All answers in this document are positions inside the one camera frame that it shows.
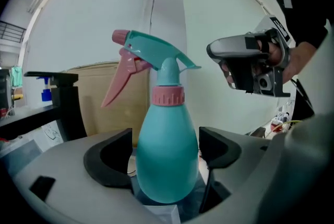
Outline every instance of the hand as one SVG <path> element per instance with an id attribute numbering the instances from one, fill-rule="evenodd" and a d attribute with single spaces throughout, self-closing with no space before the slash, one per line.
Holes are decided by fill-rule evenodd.
<path id="1" fill-rule="evenodd" d="M 261 50 L 261 41 L 258 40 L 257 43 L 259 44 Z M 299 74 L 304 66 L 308 63 L 308 61 L 312 58 L 315 52 L 316 48 L 308 42 L 302 42 L 297 47 L 290 49 L 290 62 L 283 71 L 283 84 L 288 82 L 293 76 Z M 271 42 L 269 42 L 269 54 L 270 57 L 268 61 L 271 64 L 276 65 L 280 62 L 282 57 L 281 49 Z M 226 64 L 222 65 L 222 69 L 227 72 L 229 71 Z M 260 74 L 261 71 L 256 69 L 255 73 Z M 231 75 L 226 77 L 226 80 L 229 83 L 233 83 L 233 78 Z"/>

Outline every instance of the brown cardboard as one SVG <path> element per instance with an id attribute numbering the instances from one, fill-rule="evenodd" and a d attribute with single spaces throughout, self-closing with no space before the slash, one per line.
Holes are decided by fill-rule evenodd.
<path id="1" fill-rule="evenodd" d="M 100 63 L 76 67 L 82 120 L 88 136 L 131 127 L 133 145 L 138 143 L 141 125 L 149 108 L 149 72 L 132 75 L 120 95 L 106 108 L 102 101 L 115 75 L 118 63 Z"/>

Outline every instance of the railing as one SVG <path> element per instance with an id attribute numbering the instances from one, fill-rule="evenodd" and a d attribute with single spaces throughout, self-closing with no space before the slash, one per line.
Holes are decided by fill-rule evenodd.
<path id="1" fill-rule="evenodd" d="M 24 33 L 24 28 L 0 21 L 0 39 L 21 43 Z"/>

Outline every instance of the teal spray bottle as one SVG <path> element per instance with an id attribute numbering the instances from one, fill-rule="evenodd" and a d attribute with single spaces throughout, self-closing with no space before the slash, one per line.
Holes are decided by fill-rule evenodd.
<path id="1" fill-rule="evenodd" d="M 179 59 L 185 69 L 197 69 L 185 54 L 159 38 L 137 31 L 116 30 L 113 41 L 123 45 L 121 61 L 102 107 L 122 91 L 132 74 L 147 68 L 157 71 L 151 106 L 142 124 L 137 156 L 141 190 L 152 200 L 173 203 L 193 189 L 198 174 L 195 130 L 184 104 Z"/>

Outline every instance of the bottle body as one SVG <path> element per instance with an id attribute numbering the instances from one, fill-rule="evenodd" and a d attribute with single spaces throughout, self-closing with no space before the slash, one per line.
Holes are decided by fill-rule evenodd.
<path id="1" fill-rule="evenodd" d="M 139 135 L 136 166 L 141 190 L 156 202 L 177 202 L 191 192 L 198 174 L 198 144 L 184 104 L 150 106 Z"/>

